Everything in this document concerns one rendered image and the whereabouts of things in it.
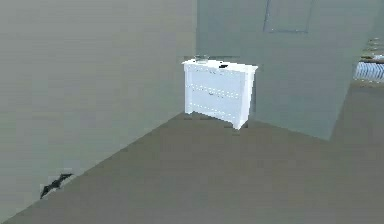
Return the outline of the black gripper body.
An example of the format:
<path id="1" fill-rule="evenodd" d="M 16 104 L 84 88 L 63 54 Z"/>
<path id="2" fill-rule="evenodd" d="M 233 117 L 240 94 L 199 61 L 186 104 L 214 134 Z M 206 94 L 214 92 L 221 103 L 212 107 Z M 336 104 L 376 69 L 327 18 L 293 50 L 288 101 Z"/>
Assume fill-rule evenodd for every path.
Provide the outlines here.
<path id="1" fill-rule="evenodd" d="M 45 185 L 40 193 L 40 198 L 43 198 L 45 195 L 47 195 L 52 189 L 60 189 L 61 184 L 64 180 L 68 179 L 69 177 L 73 176 L 73 173 L 64 173 L 61 174 L 57 179 L 55 179 L 53 182 L 51 182 L 48 185 Z"/>

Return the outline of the blue white striped furniture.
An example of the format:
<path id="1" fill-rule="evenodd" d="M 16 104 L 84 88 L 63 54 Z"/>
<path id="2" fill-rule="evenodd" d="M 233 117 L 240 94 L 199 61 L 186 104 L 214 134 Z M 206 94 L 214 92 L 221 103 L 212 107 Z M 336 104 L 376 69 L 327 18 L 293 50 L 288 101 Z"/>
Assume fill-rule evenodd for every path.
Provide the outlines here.
<path id="1" fill-rule="evenodd" d="M 359 62 L 354 78 L 384 82 L 384 64 Z"/>

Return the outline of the white chest of drawers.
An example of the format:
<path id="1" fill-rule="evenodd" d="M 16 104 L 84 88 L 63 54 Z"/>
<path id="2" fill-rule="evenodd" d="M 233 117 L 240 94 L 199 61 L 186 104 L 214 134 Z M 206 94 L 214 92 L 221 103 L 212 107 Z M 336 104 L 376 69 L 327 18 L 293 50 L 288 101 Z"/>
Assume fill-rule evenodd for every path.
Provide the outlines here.
<path id="1" fill-rule="evenodd" d="M 218 60 L 182 63 L 185 74 L 186 114 L 197 112 L 226 121 L 240 130 L 248 121 L 258 67 Z"/>

